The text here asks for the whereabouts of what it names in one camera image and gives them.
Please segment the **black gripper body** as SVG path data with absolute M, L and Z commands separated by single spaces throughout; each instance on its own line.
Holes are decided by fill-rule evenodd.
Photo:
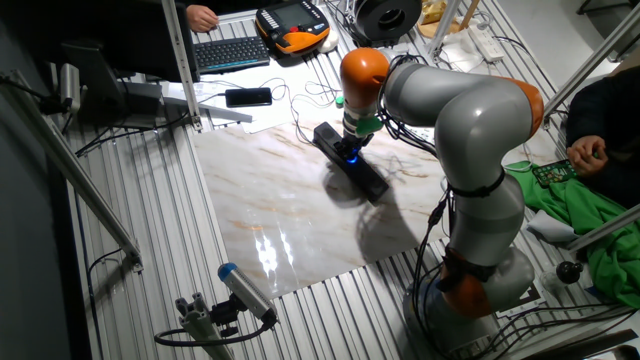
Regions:
M 359 151 L 362 147 L 368 145 L 368 143 L 372 140 L 373 134 L 367 134 L 364 137 L 358 137 L 349 132 L 344 132 L 343 135 L 343 144 L 346 146 L 348 151 Z

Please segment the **bare human hand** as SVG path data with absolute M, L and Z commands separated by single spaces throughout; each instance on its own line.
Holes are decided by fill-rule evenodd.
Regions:
M 186 8 L 190 28 L 194 32 L 208 32 L 219 25 L 218 16 L 203 5 L 189 5 Z
M 580 177 L 590 177 L 601 172 L 608 162 L 603 138 L 596 135 L 576 140 L 568 149 L 570 164 Z

